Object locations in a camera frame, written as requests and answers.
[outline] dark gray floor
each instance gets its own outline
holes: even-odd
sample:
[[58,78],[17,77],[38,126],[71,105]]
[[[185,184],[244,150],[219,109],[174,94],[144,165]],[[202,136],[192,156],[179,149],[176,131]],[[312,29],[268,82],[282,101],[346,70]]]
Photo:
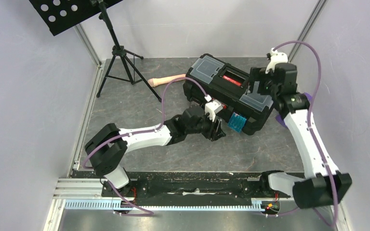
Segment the dark gray floor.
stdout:
[[[184,74],[196,58],[136,59],[136,66],[146,79]],[[244,71],[251,66],[266,66],[262,58],[222,58]],[[127,78],[120,60],[110,73]],[[183,82],[173,83],[166,94],[166,117],[181,114],[189,106],[182,89]],[[156,92],[162,95],[165,86]],[[161,105],[144,83],[107,79],[101,97],[95,100],[86,141],[105,124],[118,128],[142,128],[161,122]],[[184,142],[166,147],[136,150],[124,156],[121,163],[128,171],[265,171],[280,169],[302,171],[303,165],[289,131],[274,119],[273,112],[262,130],[253,136],[237,133],[227,124],[225,138],[210,142],[202,135],[189,135]]]
[[[282,212],[295,208],[282,202]],[[330,221],[331,212],[319,209]],[[64,210],[60,231],[332,231],[312,210],[278,218],[242,211],[156,211],[154,217],[128,218],[106,210]]]

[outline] black music stand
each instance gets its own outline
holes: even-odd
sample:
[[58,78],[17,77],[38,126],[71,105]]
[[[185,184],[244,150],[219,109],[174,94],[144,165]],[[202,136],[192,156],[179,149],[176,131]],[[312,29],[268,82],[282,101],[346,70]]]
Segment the black music stand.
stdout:
[[[130,82],[131,84],[136,84],[138,82],[144,81],[156,98],[161,102],[161,98],[154,91],[154,89],[148,84],[147,80],[140,73],[140,71],[135,67],[131,60],[127,57],[128,54],[132,54],[134,57],[144,59],[143,56],[135,54],[131,51],[124,49],[124,46],[119,44],[117,40],[116,33],[114,32],[113,25],[107,14],[107,7],[113,6],[122,0],[29,0],[32,3],[35,10],[42,17],[46,25],[49,27],[51,33],[56,36],[61,32],[83,22],[84,20],[96,15],[101,12],[99,19],[103,20],[107,25],[110,35],[113,39],[114,46],[112,48],[113,58],[111,63],[108,66],[106,75],[101,83],[100,89],[97,93],[97,98],[100,97],[101,90],[107,80],[107,78],[114,78],[123,81]],[[124,69],[127,72],[128,80],[122,79],[114,76],[110,76],[111,66],[113,65],[116,57],[121,58]],[[131,72],[128,69],[127,63],[133,67],[134,73],[136,72],[141,78],[138,81],[135,81],[131,76]]]

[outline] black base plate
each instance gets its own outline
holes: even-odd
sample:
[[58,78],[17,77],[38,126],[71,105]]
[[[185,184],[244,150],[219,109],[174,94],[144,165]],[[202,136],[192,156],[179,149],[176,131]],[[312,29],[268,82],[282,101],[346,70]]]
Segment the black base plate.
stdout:
[[[104,0],[108,7],[121,1]],[[54,36],[100,12],[100,8],[98,6],[92,6],[89,0],[29,0],[29,2],[32,3]],[[51,22],[49,17],[54,17],[54,21]]]
[[[289,173],[304,177],[303,173]],[[259,182],[261,172],[127,172],[131,179],[128,189],[121,189],[126,197],[134,197],[137,205],[155,206],[219,206],[251,205],[252,198],[274,198],[275,191],[265,190]],[[73,171],[72,178],[98,178],[92,172]],[[107,182],[102,197],[117,197]],[[183,192],[199,189],[204,196]],[[280,198],[287,195],[280,193]]]

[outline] clear plastic lid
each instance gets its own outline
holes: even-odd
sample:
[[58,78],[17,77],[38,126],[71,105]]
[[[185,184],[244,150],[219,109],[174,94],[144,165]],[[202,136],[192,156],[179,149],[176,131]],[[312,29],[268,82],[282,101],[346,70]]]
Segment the clear plastic lid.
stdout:
[[213,77],[218,73],[218,71],[224,66],[224,63],[217,61],[209,56],[199,58],[193,65],[193,70],[190,75],[210,84]]
[[253,92],[243,94],[242,97],[240,98],[240,101],[262,112],[266,106],[268,106],[269,108],[272,106],[273,100],[270,95],[258,94],[257,93],[258,88],[259,82],[256,81],[253,86]]

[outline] white wall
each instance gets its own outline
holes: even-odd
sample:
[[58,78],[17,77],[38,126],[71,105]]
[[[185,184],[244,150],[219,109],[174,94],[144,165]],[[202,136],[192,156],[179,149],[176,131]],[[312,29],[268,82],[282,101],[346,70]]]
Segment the white wall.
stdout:
[[[145,57],[262,57],[296,39],[317,0],[125,0],[109,8],[125,48]],[[82,23],[100,59],[113,41],[98,15]]]
[[[353,230],[370,230],[370,1],[328,1],[307,42],[322,64],[315,122],[330,156],[353,179],[344,198]],[[302,47],[293,62],[300,89],[312,92],[314,56]]]
[[0,0],[0,231],[39,231],[64,177],[95,66],[27,0]]

